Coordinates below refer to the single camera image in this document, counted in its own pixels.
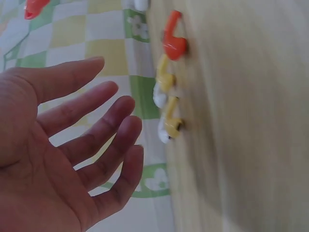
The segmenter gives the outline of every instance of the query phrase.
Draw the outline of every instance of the white toy piece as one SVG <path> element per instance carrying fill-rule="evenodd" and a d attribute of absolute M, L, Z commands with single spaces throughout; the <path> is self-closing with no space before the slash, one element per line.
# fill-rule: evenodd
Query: white toy piece
<path fill-rule="evenodd" d="M 167 144 L 170 141 L 170 137 L 168 132 L 165 130 L 165 114 L 162 113 L 159 124 L 158 124 L 158 135 L 161 142 Z"/>
<path fill-rule="evenodd" d="M 134 0 L 134 7 L 138 11 L 147 11 L 149 8 L 149 0 Z"/>
<path fill-rule="evenodd" d="M 168 100 L 168 96 L 164 92 L 162 92 L 157 82 L 154 86 L 153 100 L 155 105 L 160 109 L 163 109 L 165 107 L 165 104 Z"/>

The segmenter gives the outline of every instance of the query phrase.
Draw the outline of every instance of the fingernail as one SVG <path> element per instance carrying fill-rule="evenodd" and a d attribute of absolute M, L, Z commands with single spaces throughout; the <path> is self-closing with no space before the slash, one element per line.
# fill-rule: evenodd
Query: fingernail
<path fill-rule="evenodd" d="M 141 154 L 144 154 L 144 147 L 141 145 L 134 145 L 132 148 L 133 148 L 132 155 L 143 159 L 143 155 Z"/>
<path fill-rule="evenodd" d="M 103 57 L 90 57 L 87 60 L 104 60 Z"/>

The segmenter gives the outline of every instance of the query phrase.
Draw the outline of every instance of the orange plastic hook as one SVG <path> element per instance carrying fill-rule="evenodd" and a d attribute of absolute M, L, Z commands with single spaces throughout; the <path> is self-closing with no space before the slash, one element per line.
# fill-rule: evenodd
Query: orange plastic hook
<path fill-rule="evenodd" d="M 50 0 L 27 0 L 25 6 L 25 19 L 30 20 L 39 16 Z"/>
<path fill-rule="evenodd" d="M 178 60 L 187 50 L 187 40 L 173 35 L 177 21 L 181 16 L 182 13 L 179 11 L 172 11 L 164 30 L 163 48 L 171 60 Z"/>

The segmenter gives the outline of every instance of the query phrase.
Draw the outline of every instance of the white flower print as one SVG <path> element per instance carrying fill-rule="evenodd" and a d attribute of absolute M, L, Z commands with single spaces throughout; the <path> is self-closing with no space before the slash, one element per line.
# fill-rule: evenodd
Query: white flower print
<path fill-rule="evenodd" d="M 140 36 L 144 40 L 149 38 L 147 24 L 141 22 L 141 17 L 139 15 L 129 17 L 127 21 L 132 25 L 132 34 L 134 36 Z"/>
<path fill-rule="evenodd" d="M 169 180 L 166 171 L 159 168 L 155 171 L 153 178 L 147 178 L 145 185 L 152 191 L 160 191 L 169 188 Z"/>

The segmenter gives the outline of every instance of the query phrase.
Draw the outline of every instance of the finger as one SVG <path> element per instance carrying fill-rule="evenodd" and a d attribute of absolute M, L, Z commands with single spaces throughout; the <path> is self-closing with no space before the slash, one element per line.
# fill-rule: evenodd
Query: finger
<path fill-rule="evenodd" d="M 126 153 L 120 177 L 111 190 L 92 197 L 98 209 L 98 220 L 103 220 L 123 209 L 140 182 L 142 170 L 143 148 L 133 146 Z"/>
<path fill-rule="evenodd" d="M 14 68 L 7 73 L 28 84 L 40 104 L 79 90 L 94 79 L 103 67 L 104 59 L 98 57 L 42 69 Z"/>
<path fill-rule="evenodd" d="M 127 151 L 135 144 L 141 132 L 141 120 L 126 118 L 104 154 L 93 164 L 77 171 L 87 191 L 104 184 L 119 167 Z"/>
<path fill-rule="evenodd" d="M 58 148 L 67 156 L 72 166 L 94 156 L 117 132 L 122 121 L 133 112 L 134 106 L 135 102 L 131 97 L 119 98 L 85 134 Z"/>
<path fill-rule="evenodd" d="M 47 136 L 51 137 L 99 108 L 115 95 L 117 90 L 116 83 L 104 82 L 81 96 L 40 114 L 37 121 Z"/>

